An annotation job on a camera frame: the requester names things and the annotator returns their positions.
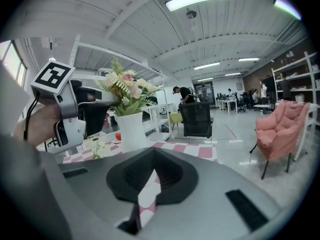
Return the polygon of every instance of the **pink checkered tablecloth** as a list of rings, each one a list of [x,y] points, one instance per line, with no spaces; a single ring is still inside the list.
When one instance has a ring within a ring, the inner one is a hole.
[[[115,144],[113,142],[107,142],[110,147],[110,157],[122,154],[122,144]],[[173,150],[182,152],[190,156],[218,162],[216,147],[212,144],[194,144],[194,143],[178,143],[178,142],[167,142],[167,141],[155,141],[150,140],[150,146],[155,148],[162,148],[167,150]],[[67,156],[63,159],[64,164],[82,162],[92,160],[94,156],[93,149],[83,151],[81,153]]]
[[[113,142],[108,142],[107,144],[109,144],[111,151],[109,154],[110,157],[122,154],[121,143],[115,144]],[[150,146],[155,148],[162,148],[182,152],[190,156],[206,159],[213,162],[218,162],[216,147],[212,144],[187,144],[150,140]],[[94,155],[93,153],[94,152],[92,149],[83,151],[81,153],[65,157],[63,163],[67,164],[92,160]],[[144,188],[138,195],[139,216],[142,228],[144,228],[147,225],[147,223],[156,213],[156,197],[160,193],[161,183],[156,170],[153,170],[148,182],[145,184]]]

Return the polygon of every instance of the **white vase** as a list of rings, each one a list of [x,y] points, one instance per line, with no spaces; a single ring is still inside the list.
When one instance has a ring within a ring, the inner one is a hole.
[[[143,125],[142,112],[114,116],[121,132],[122,153],[150,147]]]

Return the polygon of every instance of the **yellow stool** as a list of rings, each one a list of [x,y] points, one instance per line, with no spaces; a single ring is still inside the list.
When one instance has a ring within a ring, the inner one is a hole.
[[[182,116],[181,116],[181,113],[179,112],[172,112],[170,113],[169,115],[170,117],[170,123],[172,124],[173,123],[173,126],[172,126],[172,131],[174,131],[174,126],[176,124],[176,128],[178,128],[178,123],[182,123]]]

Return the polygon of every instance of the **pink armchair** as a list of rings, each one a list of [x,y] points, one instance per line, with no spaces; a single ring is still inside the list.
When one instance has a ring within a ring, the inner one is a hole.
[[[288,156],[286,172],[289,172],[291,153],[296,150],[300,130],[304,127],[310,103],[297,103],[282,100],[270,116],[256,120],[257,141],[252,151],[258,146],[266,164],[261,179],[266,174],[270,160]]]

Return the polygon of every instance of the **white floor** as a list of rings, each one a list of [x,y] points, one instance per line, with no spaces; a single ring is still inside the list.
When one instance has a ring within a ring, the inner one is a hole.
[[[302,190],[308,185],[310,175],[315,170],[314,164],[318,159],[316,149],[319,147],[319,133],[313,138],[313,143],[308,154],[302,149],[297,161],[291,160],[289,173],[286,173],[288,157],[269,162],[264,180],[261,175],[266,164],[266,159],[256,147],[251,154],[249,151],[256,143],[255,121],[257,111],[239,112],[221,111],[212,109],[214,118],[212,127],[212,143],[216,146],[218,162],[224,164],[258,187],[266,191],[281,208],[296,202],[302,197]],[[189,137],[184,137],[184,126],[174,126],[172,141],[187,143]],[[210,139],[191,137],[190,143],[210,143]]]

